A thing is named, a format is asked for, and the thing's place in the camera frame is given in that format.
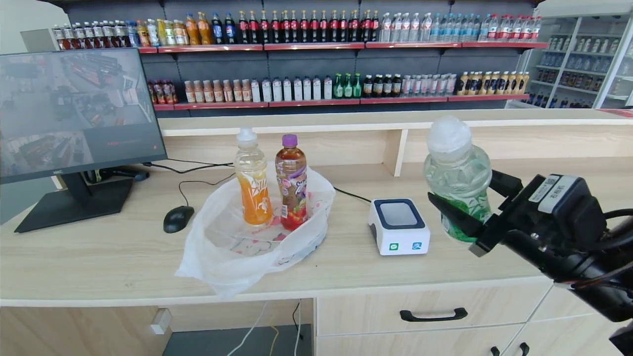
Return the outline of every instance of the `purple bottle cap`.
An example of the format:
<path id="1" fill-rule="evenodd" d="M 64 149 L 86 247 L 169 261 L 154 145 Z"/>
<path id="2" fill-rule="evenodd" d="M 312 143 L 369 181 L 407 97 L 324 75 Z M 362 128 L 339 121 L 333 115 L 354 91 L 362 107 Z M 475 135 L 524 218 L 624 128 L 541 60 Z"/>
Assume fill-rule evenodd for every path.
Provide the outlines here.
<path id="1" fill-rule="evenodd" d="M 281 138 L 281 144 L 284 147 L 296 147 L 297 146 L 297 135 L 287 134 Z"/>

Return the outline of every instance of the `white plastic bag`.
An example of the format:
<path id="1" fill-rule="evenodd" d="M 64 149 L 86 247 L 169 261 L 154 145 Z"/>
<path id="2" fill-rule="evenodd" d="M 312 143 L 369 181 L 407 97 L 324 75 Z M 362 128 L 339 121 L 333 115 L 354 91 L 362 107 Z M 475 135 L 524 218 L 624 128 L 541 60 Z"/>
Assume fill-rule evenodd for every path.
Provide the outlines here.
<path id="1" fill-rule="evenodd" d="M 176 276 L 197 278 L 210 284 L 220 298 L 230 298 L 264 274 L 289 268 L 308 256 L 325 237 L 335 191 L 309 167 L 307 174 L 309 219 L 292 232 L 280 223 L 281 195 L 272 162 L 268 162 L 266 179 L 275 218 L 259 231 L 242 218 L 237 179 L 219 187 L 193 220 Z"/>

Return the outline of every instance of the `monitor screen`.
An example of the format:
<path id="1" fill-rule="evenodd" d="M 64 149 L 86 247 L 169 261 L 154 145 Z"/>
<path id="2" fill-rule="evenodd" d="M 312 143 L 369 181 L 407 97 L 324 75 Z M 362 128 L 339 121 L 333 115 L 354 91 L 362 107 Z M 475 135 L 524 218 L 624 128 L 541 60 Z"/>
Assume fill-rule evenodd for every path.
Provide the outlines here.
<path id="1" fill-rule="evenodd" d="M 0 182 L 166 158 L 139 52 L 0 56 Z"/>

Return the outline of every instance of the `monitor stand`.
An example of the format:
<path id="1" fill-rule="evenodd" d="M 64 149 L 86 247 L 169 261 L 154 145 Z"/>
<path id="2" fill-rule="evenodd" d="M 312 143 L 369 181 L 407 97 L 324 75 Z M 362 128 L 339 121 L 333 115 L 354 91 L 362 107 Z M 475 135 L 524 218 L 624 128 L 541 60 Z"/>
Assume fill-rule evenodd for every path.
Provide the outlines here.
<path id="1" fill-rule="evenodd" d="M 27 232 L 121 212 L 133 179 L 88 186 L 81 173 L 63 174 L 68 189 L 40 199 L 15 232 Z"/>

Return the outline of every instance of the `bottle cap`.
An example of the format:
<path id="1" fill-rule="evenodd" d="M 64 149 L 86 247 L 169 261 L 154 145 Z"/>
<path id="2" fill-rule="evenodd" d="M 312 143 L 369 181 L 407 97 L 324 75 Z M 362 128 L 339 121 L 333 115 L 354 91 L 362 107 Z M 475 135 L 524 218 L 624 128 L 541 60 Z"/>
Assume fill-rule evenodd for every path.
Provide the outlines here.
<path id="1" fill-rule="evenodd" d="M 237 142 L 247 143 L 253 141 L 257 141 L 257 134 L 253 132 L 253 129 L 250 127 L 241 127 L 239 134 L 237 134 Z"/>
<path id="2" fill-rule="evenodd" d="M 296 147 L 297 146 L 297 135 L 294 134 L 286 134 L 281 137 L 281 144 L 284 147 Z"/>
<path id="3" fill-rule="evenodd" d="M 453 160 L 472 147 L 472 133 L 468 125 L 452 116 L 442 117 L 431 125 L 427 146 L 434 158 Z"/>

